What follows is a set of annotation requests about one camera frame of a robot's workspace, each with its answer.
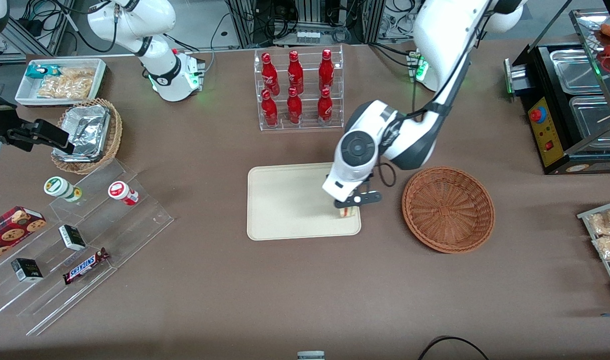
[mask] yellow control panel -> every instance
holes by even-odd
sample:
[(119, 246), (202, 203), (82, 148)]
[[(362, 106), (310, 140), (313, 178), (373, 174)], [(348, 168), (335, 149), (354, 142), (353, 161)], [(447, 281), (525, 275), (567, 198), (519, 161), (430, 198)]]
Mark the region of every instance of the yellow control panel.
[(556, 160), (563, 157), (563, 146), (560, 145), (554, 122), (549, 114), (549, 107), (545, 98), (541, 98), (527, 112), (531, 130), (534, 132), (540, 158), (543, 159), (545, 166), (550, 166)]

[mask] red button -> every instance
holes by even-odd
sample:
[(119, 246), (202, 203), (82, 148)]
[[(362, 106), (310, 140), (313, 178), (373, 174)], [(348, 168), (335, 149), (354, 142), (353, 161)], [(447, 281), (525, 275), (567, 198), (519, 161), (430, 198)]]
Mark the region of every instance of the red button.
[(540, 112), (540, 110), (538, 109), (535, 109), (529, 113), (529, 120), (534, 121), (535, 123), (536, 121), (539, 121), (542, 116), (542, 112)]

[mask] red and white bottle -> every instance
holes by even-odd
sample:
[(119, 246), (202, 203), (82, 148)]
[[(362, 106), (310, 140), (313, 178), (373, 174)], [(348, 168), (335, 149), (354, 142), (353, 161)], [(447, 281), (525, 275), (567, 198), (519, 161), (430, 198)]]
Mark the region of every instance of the red and white bottle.
[(132, 207), (136, 205), (140, 196), (138, 196), (138, 192), (134, 189), (131, 189), (129, 185), (127, 185), (124, 181), (115, 181), (107, 190), (109, 196), (113, 199), (122, 201), (125, 205), (129, 205)]
[(293, 125), (300, 125), (300, 120), (303, 117), (303, 103), (298, 96), (298, 90), (295, 86), (289, 88), (287, 109), (289, 110), (289, 122)]
[(329, 88), (320, 91), (318, 100), (318, 123), (327, 126), (332, 121), (332, 100), (329, 98)]
[(323, 61), (318, 68), (318, 87), (322, 91), (324, 88), (331, 88), (334, 84), (334, 64), (332, 63), (332, 51), (326, 48), (323, 50)]
[(263, 97), (261, 107), (263, 108), (265, 123), (270, 128), (275, 128), (278, 126), (278, 108), (276, 107), (276, 102), (271, 98), (268, 89), (263, 89), (263, 91), (261, 91), (261, 96)]
[(280, 94), (280, 85), (278, 85), (278, 72), (276, 67), (271, 63), (271, 55), (263, 53), (263, 82), (265, 88), (271, 91), (271, 95), (278, 96)]
[(303, 66), (298, 60), (298, 51), (289, 51), (289, 68), (287, 68), (289, 75), (289, 86), (295, 87), (298, 94), (302, 94), (305, 91), (305, 79), (303, 76)]

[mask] red coca-cola bottle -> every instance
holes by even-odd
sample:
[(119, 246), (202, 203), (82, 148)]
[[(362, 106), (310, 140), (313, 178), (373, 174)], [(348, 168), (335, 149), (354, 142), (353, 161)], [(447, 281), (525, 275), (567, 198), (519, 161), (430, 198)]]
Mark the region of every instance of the red coca-cola bottle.
[(327, 126), (332, 121), (332, 100), (329, 98), (329, 88), (320, 91), (318, 100), (318, 123)]
[(289, 86), (295, 87), (298, 94), (305, 91), (305, 80), (303, 78), (303, 66), (298, 61), (298, 51), (289, 51)]
[(332, 63), (332, 51), (326, 48), (323, 50), (323, 61), (318, 68), (318, 87), (321, 91), (324, 88), (331, 88), (334, 84), (334, 64)]
[(300, 97), (298, 97), (298, 90), (295, 86), (289, 88), (287, 109), (289, 109), (289, 121), (293, 125), (299, 125), (303, 114), (303, 103), (300, 101)]
[(278, 109), (276, 107), (276, 103), (271, 98), (271, 94), (268, 89), (263, 89), (263, 91), (261, 91), (261, 96), (263, 97), (261, 107), (263, 108), (265, 123), (270, 128), (275, 128), (278, 126)]
[(263, 82), (265, 88), (271, 91), (271, 95), (278, 96), (280, 94), (280, 85), (278, 85), (278, 72), (275, 66), (271, 63), (271, 55), (263, 53), (261, 55), (263, 59)]

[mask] bottle cap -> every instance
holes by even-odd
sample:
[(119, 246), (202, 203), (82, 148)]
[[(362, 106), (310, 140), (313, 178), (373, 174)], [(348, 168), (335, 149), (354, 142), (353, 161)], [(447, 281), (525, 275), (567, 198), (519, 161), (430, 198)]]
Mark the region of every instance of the bottle cap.
[(113, 199), (122, 200), (126, 198), (127, 194), (129, 193), (129, 185), (123, 181), (115, 181), (109, 186), (107, 193)]
[(66, 193), (71, 184), (60, 176), (51, 177), (45, 182), (45, 192), (51, 196), (61, 196)]

